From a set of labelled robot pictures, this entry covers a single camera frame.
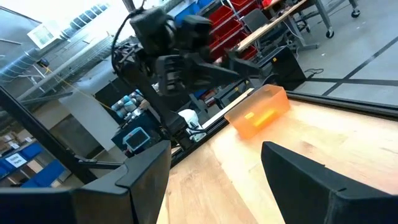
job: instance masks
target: chair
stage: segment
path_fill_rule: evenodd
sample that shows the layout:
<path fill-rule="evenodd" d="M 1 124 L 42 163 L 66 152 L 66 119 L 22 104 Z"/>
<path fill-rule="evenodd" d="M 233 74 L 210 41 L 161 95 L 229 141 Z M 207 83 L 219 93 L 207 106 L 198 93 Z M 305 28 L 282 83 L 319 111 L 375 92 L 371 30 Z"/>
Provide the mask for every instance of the chair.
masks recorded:
<path fill-rule="evenodd" d="M 250 32 L 254 32 L 264 24 L 268 24 L 270 22 L 260 9 L 251 11 L 249 14 L 243 17 L 242 21 L 245 23 Z M 256 45 L 262 49 L 263 46 L 267 45 L 269 42 L 277 40 L 286 32 L 286 30 L 287 28 L 285 26 L 276 27 L 257 40 Z"/>

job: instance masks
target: orange plastic container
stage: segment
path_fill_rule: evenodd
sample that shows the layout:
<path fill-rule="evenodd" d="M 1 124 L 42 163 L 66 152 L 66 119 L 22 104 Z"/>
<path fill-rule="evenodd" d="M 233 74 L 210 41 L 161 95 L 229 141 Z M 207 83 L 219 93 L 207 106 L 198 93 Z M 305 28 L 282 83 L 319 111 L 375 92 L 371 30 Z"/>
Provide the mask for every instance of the orange plastic container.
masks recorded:
<path fill-rule="evenodd" d="M 283 87 L 264 85 L 225 114 L 243 139 L 259 131 L 290 109 Z"/>

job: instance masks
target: white wall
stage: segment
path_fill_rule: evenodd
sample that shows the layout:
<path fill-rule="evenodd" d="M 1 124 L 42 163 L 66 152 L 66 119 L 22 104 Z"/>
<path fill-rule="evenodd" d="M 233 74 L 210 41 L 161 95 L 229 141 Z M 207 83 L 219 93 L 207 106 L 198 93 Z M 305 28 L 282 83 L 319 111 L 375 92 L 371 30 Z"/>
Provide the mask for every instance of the white wall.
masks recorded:
<path fill-rule="evenodd" d="M 53 128 L 69 114 L 70 112 L 68 109 L 57 100 L 48 102 L 34 112 L 35 118 L 37 118 L 47 129 Z M 27 137 L 32 137 L 32 135 L 26 130 L 18 133 L 18 138 L 21 140 Z"/>
<path fill-rule="evenodd" d="M 110 150 L 115 146 L 111 138 L 119 125 L 92 96 L 76 90 L 73 92 L 72 96 L 59 101 L 105 150 Z"/>

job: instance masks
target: pipe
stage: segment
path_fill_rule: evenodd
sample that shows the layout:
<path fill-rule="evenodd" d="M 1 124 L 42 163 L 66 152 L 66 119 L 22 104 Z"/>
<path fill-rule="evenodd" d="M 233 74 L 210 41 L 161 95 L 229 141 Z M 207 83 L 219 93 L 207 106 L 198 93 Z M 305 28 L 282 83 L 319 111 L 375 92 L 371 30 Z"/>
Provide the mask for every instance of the pipe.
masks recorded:
<path fill-rule="evenodd" d="M 61 39 L 56 44 L 50 44 L 48 48 L 44 48 L 42 50 L 34 47 L 24 51 L 24 53 L 17 59 L 0 70 L 0 80 L 4 78 L 7 81 L 10 81 L 10 79 L 13 80 L 14 78 L 18 77 L 18 75 L 22 75 L 34 63 L 38 62 L 46 53 L 73 37 L 81 28 L 86 26 L 98 15 L 102 14 L 105 10 L 107 10 L 108 7 L 109 4 L 107 3 L 96 4 L 82 12 L 76 18 L 72 19 L 72 21 L 69 23 L 69 27 L 61 31 Z"/>
<path fill-rule="evenodd" d="M 79 51 L 76 55 L 74 55 L 72 58 L 67 60 L 65 63 L 63 63 L 61 66 L 59 66 L 56 70 L 54 70 L 52 73 L 47 75 L 44 79 L 39 81 L 36 85 L 30 87 L 28 90 L 26 90 L 23 94 L 17 97 L 17 100 L 23 100 L 25 97 L 29 96 L 31 93 L 33 93 L 35 90 L 40 88 L 44 83 L 47 83 L 49 80 L 51 80 L 53 77 L 56 77 L 63 69 L 67 68 L 72 62 L 75 60 L 79 59 L 83 54 L 85 54 L 87 51 L 95 47 L 95 45 L 102 41 L 101 39 L 96 39 L 92 43 L 90 43 L 89 46 L 84 48 L 83 50 Z"/>

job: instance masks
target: wooden table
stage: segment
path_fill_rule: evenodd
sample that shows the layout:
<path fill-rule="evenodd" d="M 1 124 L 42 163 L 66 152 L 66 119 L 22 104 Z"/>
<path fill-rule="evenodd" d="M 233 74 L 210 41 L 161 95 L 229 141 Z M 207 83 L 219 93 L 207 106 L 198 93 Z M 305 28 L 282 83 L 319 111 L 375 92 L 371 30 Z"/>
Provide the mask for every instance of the wooden table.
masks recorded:
<path fill-rule="evenodd" d="M 263 141 L 398 194 L 397 122 L 290 104 L 290 111 L 249 141 L 228 125 L 177 164 L 158 223 L 283 223 L 261 164 Z"/>
<path fill-rule="evenodd" d="M 271 3 L 273 6 L 274 4 L 278 3 L 281 0 L 274 0 L 273 3 Z M 273 29 L 276 25 L 280 24 L 283 20 L 287 19 L 287 17 L 293 13 L 296 9 L 298 9 L 301 5 L 306 3 L 308 0 L 301 0 L 299 3 L 296 5 L 292 6 L 289 10 L 285 11 L 283 15 L 278 17 L 276 20 L 272 21 L 269 24 L 265 24 L 262 27 L 258 28 L 256 31 L 248 35 L 245 39 L 240 41 L 238 51 L 242 51 L 246 48 L 248 48 L 254 41 L 256 41 L 258 38 L 260 38 L 262 35 L 266 34 L 269 32 L 271 29 Z"/>

